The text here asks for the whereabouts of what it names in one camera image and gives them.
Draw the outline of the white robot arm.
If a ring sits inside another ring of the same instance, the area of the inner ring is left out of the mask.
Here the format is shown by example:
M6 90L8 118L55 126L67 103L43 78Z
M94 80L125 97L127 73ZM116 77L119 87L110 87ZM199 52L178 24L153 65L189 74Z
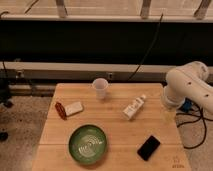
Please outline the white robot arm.
M188 98L213 114L213 87L206 83L208 77L209 69L200 61L172 68L166 74L163 105L169 110L178 109Z

